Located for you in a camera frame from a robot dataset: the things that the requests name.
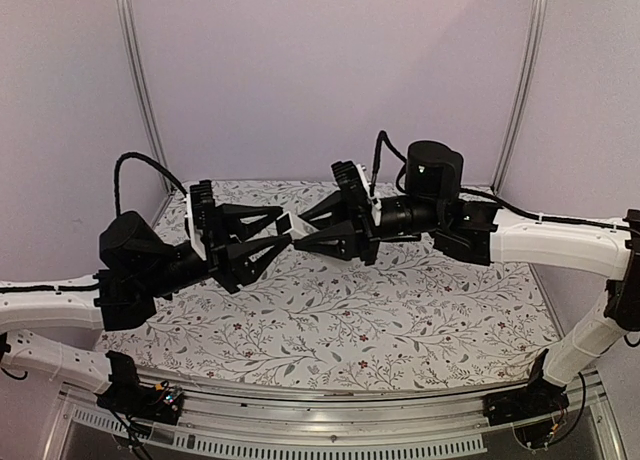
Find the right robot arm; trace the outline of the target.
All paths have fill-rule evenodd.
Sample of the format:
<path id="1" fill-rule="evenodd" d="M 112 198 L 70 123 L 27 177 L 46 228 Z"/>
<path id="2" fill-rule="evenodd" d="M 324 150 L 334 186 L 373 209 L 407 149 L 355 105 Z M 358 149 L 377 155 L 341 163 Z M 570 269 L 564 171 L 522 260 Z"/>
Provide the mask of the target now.
<path id="1" fill-rule="evenodd" d="M 301 214 L 314 232 L 295 240 L 299 251 L 375 263 L 383 242 L 418 241 L 468 264 L 528 263 L 605 278 L 596 305 L 562 340 L 537 355 L 517 407 L 537 416 L 584 367 L 639 329 L 639 213 L 589 220 L 534 214 L 461 185 L 464 159 L 433 140 L 412 142 L 401 155 L 400 195 L 382 198 L 378 175 L 351 161 L 332 172 L 337 191 Z"/>

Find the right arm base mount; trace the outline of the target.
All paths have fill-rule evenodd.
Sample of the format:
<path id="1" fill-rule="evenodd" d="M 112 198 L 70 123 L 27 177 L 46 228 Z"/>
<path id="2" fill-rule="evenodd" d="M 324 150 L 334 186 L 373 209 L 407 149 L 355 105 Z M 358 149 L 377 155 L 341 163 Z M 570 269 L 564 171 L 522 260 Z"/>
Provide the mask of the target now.
<path id="1" fill-rule="evenodd" d="M 566 387 L 559 387 L 543 378 L 544 360 L 549 350 L 543 350 L 535 359 L 527 383 L 519 388 L 487 394 L 482 399 L 483 416 L 491 426 L 530 420 L 558 413 L 559 420 L 517 427 L 516 440 L 529 449 L 550 446 L 564 418 L 569 400 Z"/>

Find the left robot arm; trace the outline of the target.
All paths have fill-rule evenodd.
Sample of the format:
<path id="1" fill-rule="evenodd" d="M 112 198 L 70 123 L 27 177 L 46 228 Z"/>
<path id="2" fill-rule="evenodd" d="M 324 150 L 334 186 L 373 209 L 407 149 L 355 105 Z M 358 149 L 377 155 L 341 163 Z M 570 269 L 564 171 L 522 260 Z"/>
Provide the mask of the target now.
<path id="1" fill-rule="evenodd" d="M 141 413 L 149 395 L 130 357 L 82 350 L 37 330 L 134 330 L 156 314 L 157 300 L 209 279 L 234 294 L 291 244 L 288 234 L 260 234 L 281 212 L 231 206 L 219 214 L 188 214 L 189 238 L 177 245 L 164 242 L 137 212 L 121 214 L 99 237 L 105 267 L 96 274 L 2 287 L 2 368 L 46 372 L 96 395 L 108 391 L 126 413 Z"/>

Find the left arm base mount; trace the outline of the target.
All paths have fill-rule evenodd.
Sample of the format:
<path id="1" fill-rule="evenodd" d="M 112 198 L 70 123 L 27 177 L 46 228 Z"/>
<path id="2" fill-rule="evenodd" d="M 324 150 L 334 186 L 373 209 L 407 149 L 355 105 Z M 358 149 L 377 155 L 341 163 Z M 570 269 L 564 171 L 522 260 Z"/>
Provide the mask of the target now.
<path id="1" fill-rule="evenodd" d="M 111 367 L 109 385 L 104 393 L 96 395 L 98 407 L 128 418 L 178 424 L 184 405 L 184 391 L 180 386 L 167 380 L 145 386 L 131 357 L 108 351 L 106 358 Z"/>

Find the white remote control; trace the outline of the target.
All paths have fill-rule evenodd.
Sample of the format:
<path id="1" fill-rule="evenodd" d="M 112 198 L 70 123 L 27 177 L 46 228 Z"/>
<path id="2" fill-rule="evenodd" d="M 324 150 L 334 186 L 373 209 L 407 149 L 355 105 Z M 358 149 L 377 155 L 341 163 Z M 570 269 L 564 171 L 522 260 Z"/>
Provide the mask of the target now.
<path id="1" fill-rule="evenodd" d="M 276 219 L 276 230 L 279 235 L 289 235 L 292 240 L 299 240 L 317 231 L 308 222 L 291 211 L 285 211 Z"/>

